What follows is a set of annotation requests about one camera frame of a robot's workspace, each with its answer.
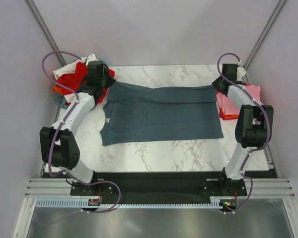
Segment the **metal pole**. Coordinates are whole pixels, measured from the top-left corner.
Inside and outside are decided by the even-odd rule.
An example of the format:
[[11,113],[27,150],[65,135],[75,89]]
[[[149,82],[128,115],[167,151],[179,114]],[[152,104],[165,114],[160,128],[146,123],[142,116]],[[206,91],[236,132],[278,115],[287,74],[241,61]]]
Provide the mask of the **metal pole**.
[[[43,32],[46,40],[50,44],[53,51],[60,51],[33,0],[24,0],[24,1],[29,7],[30,11],[32,12],[36,22],[41,28],[41,31]],[[61,54],[56,54],[56,57],[62,66],[66,65],[66,62]]]
[[252,63],[254,57],[256,56],[258,50],[260,49],[260,47],[262,46],[264,40],[266,39],[270,29],[272,28],[274,22],[276,21],[277,17],[279,16],[281,10],[283,9],[283,7],[285,6],[286,2],[288,0],[279,0],[276,7],[274,8],[271,16],[269,17],[262,33],[260,34],[255,46],[253,47],[251,53],[249,54],[247,60],[245,61],[245,65],[244,68],[247,70],[250,66],[250,64]]

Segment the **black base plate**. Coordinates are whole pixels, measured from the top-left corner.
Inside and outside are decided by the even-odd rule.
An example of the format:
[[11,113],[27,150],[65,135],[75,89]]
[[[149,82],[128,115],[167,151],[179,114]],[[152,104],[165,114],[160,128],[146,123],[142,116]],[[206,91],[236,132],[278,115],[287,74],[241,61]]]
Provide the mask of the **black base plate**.
[[203,180],[202,181],[202,190],[204,196],[231,196],[235,197],[235,192],[238,196],[246,196],[246,187],[244,181],[241,181],[241,186],[233,187],[225,185],[223,187],[219,186],[218,180]]
[[[97,173],[94,180],[115,182],[122,192],[120,204],[196,204],[210,203],[210,196],[246,196],[246,189],[219,188],[221,172],[150,172]],[[72,196],[98,196],[99,186],[92,188],[73,183]],[[118,191],[110,184],[101,185],[103,204],[113,204]]]

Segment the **white marble table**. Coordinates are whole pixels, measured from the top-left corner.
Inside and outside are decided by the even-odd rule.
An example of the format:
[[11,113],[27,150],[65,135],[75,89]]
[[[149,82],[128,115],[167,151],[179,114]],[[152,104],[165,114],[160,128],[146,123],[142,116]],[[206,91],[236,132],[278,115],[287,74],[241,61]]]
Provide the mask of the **white marble table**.
[[[111,69],[116,72],[118,81],[151,88],[210,85],[219,75],[216,65],[124,66]],[[99,132],[105,123],[105,104],[106,99],[86,116],[75,136],[80,158],[97,172],[220,171],[234,152],[237,120],[222,119],[222,139],[124,143],[104,147]],[[262,151],[251,156],[247,170],[268,170]]]

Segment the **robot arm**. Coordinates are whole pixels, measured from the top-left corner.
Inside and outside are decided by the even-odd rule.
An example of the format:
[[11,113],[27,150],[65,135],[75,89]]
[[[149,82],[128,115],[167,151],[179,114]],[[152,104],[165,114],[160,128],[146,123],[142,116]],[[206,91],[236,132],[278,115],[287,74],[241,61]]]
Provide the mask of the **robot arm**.
[[244,178],[245,169],[250,160],[247,160],[243,165],[247,154],[253,149],[260,148],[264,145],[267,137],[267,125],[260,109],[254,104],[254,101],[260,104],[268,115],[270,124],[270,135],[272,134],[273,123],[273,107],[270,105],[262,105],[260,102],[250,100],[244,91],[247,91],[244,83],[240,79],[245,70],[238,67],[236,64],[223,64],[222,74],[235,84],[240,84],[242,90],[234,85],[223,80],[222,77],[217,78],[212,85],[233,102],[240,109],[239,117],[235,128],[235,138],[237,145],[233,156],[224,168],[222,177],[226,184],[240,184]]
[[45,163],[48,163],[49,160],[53,136],[62,123],[63,126],[57,135],[57,141],[53,148],[52,166],[66,170],[82,182],[91,182],[94,172],[79,159],[80,154],[75,141],[75,134],[85,116],[94,108],[95,103],[102,96],[103,89],[110,87],[114,82],[115,79],[109,75],[107,65],[100,61],[89,62],[87,76],[77,90],[79,100],[74,110],[72,103],[64,114],[70,113],[66,121],[60,118],[51,127],[44,127],[40,131],[42,159]]

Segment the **white wall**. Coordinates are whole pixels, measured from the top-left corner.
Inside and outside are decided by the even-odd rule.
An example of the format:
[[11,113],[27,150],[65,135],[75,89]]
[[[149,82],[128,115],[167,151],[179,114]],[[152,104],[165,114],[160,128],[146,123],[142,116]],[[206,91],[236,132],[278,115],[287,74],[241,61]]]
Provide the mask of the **white wall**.
[[214,64],[226,52],[245,61],[278,1],[34,2],[61,50],[113,66]]
[[[23,0],[0,0],[0,238],[12,236],[30,177],[41,164],[39,131],[56,112],[41,70],[51,49]],[[47,69],[58,67],[51,57]]]
[[248,73],[275,109],[274,161],[298,198],[298,0],[288,1]]

